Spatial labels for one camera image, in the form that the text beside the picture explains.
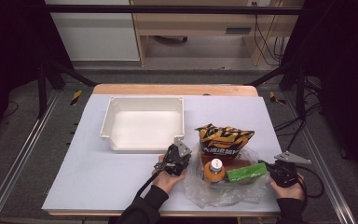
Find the aluminum rail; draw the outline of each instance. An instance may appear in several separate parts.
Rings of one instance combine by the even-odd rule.
[[[37,139],[39,138],[40,134],[42,133],[48,118],[51,114],[51,111],[53,110],[53,107],[55,106],[58,96],[60,95],[60,91],[53,91],[52,95],[50,96],[48,100],[48,109],[46,110],[45,114],[42,118],[38,119],[31,130],[31,133],[29,134],[27,140],[25,141],[24,145],[22,146],[22,149],[17,156],[16,160],[14,161],[13,165],[11,166],[9,172],[7,173],[7,176],[5,177],[5,180],[1,184],[0,187],[0,212],[2,211],[3,206],[5,205],[5,202],[7,201],[7,198],[10,194],[10,192],[13,190],[14,185],[16,184],[17,180],[19,179],[19,176],[21,174],[22,168],[24,167],[25,163],[28,160],[29,155],[31,155],[31,152],[34,149],[34,145],[36,144]]]
[[[295,114],[295,116],[297,116],[293,94],[289,94],[286,91],[284,91],[283,94],[285,96],[285,99],[287,99],[287,102],[293,113]],[[322,157],[318,147],[316,146],[307,126],[303,128],[302,133],[308,145],[312,163],[315,165],[315,168],[318,171],[320,178],[324,182],[325,191],[330,198],[330,202],[337,213],[339,221],[342,224],[355,224],[356,221],[351,212],[351,209],[348,207],[348,204],[345,201],[345,198],[342,195],[336,180],[330,173],[330,170],[328,169],[326,162],[324,161],[324,158]]]
[[[250,14],[304,15],[318,12],[302,7],[215,7],[215,6],[122,6],[122,5],[24,5],[55,13],[172,13],[172,14]]]

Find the black sleeve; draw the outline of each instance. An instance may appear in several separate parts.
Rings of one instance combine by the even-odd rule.
[[[145,198],[137,197],[132,204],[121,214],[117,224],[154,224],[159,220],[159,208],[168,200],[168,194],[156,187],[151,186]]]
[[[281,219],[277,224],[301,224],[306,223],[302,219],[302,201],[292,198],[277,199],[281,208]]]

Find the human hand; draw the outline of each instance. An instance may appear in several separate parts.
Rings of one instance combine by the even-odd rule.
[[[160,155],[158,157],[158,162],[162,162],[164,160],[164,155]],[[179,176],[175,175],[169,175],[167,172],[163,171],[159,173],[159,175],[156,177],[156,179],[153,181],[153,185],[161,188],[164,190],[167,194],[170,194],[173,187],[175,187],[176,183],[179,181],[185,179],[185,172],[182,172]]]
[[[298,180],[301,181],[302,184],[304,184],[304,176],[298,173],[299,178]],[[293,198],[293,199],[299,199],[304,200],[304,191],[301,188],[301,186],[296,183],[293,186],[289,188],[281,188],[277,185],[277,183],[272,180],[270,183],[271,187],[275,190],[275,193],[277,194],[277,198]]]

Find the small bottle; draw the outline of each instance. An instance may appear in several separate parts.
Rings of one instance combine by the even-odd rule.
[[[204,176],[209,181],[216,183],[225,177],[226,170],[222,161],[219,159],[213,159],[208,161],[204,166]]]

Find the white tray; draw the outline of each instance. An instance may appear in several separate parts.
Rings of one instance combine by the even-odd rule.
[[[182,97],[112,97],[100,134],[118,152],[161,153],[185,136]]]

